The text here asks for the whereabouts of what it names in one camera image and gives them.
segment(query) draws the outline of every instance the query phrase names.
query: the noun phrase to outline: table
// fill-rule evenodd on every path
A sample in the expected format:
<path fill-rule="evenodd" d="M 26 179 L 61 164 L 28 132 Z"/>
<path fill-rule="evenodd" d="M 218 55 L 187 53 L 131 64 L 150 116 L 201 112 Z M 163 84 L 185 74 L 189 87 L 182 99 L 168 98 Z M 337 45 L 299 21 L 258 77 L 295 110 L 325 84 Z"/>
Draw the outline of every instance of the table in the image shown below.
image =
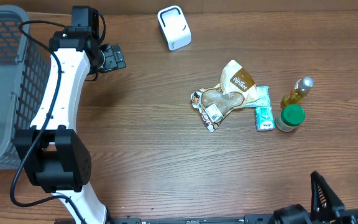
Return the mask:
<path fill-rule="evenodd" d="M 30 14 L 70 24 L 70 16 Z M 105 42 L 127 68 L 86 82 L 78 135 L 93 159 L 91 183 L 113 217 L 230 217 L 310 207 L 318 170 L 358 208 L 358 11 L 186 15 L 192 43 L 169 52 L 156 15 L 106 16 Z M 59 28 L 34 25 L 44 43 Z M 268 85 L 274 114 L 302 77 L 315 79 L 294 133 L 257 132 L 253 109 L 233 111 L 214 133 L 190 94 L 218 83 L 230 60 Z M 0 170 L 0 223 L 70 218 L 59 202 L 13 206 L 13 170 Z M 21 202 L 48 196 L 22 175 Z"/>

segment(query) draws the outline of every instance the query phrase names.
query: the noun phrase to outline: green lid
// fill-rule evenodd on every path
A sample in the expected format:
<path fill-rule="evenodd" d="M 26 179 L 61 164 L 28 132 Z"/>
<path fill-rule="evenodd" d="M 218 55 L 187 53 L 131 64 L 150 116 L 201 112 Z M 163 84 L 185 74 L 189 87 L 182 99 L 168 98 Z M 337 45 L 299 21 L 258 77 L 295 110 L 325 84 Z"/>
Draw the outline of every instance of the green lid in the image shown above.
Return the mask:
<path fill-rule="evenodd" d="M 299 105 L 288 105 L 281 112 L 281 120 L 288 126 L 296 127 L 305 120 L 305 111 Z"/>

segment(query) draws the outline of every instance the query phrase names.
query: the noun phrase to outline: silver cap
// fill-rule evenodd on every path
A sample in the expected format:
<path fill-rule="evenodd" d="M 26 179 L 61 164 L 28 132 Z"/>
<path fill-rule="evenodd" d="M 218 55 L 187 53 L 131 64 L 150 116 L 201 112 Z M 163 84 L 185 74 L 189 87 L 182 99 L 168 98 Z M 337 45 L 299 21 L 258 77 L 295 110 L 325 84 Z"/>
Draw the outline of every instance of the silver cap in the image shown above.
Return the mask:
<path fill-rule="evenodd" d="M 302 90 L 308 90 L 313 86 L 313 79 L 310 77 L 304 77 L 302 80 L 302 84 L 301 84 L 301 89 Z"/>

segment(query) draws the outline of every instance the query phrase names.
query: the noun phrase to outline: bottle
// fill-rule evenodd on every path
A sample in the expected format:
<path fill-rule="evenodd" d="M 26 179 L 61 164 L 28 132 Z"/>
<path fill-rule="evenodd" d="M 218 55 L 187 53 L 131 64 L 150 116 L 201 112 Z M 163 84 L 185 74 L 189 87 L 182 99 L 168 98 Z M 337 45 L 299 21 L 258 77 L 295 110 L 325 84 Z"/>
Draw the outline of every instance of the bottle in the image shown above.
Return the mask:
<path fill-rule="evenodd" d="M 283 132 L 290 132 L 305 120 L 305 111 L 299 105 L 288 105 L 275 119 L 276 127 Z"/>
<path fill-rule="evenodd" d="M 313 86 L 313 79 L 310 77 L 304 77 L 299 79 L 296 84 L 295 88 L 291 90 L 289 95 L 285 95 L 283 100 L 281 101 L 281 108 L 291 105 L 297 104 L 303 97 L 305 97 L 310 88 Z"/>

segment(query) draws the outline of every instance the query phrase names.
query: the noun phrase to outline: snack bag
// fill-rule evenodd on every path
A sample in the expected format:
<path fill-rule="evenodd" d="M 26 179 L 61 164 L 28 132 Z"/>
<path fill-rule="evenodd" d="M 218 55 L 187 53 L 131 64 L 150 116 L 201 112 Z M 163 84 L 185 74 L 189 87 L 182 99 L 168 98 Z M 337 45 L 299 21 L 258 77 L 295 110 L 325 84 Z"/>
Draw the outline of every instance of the snack bag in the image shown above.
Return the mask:
<path fill-rule="evenodd" d="M 258 100 L 255 81 L 235 60 L 223 69 L 220 82 L 209 89 L 200 89 L 190 96 L 209 131 L 215 131 L 234 109 L 244 108 Z"/>

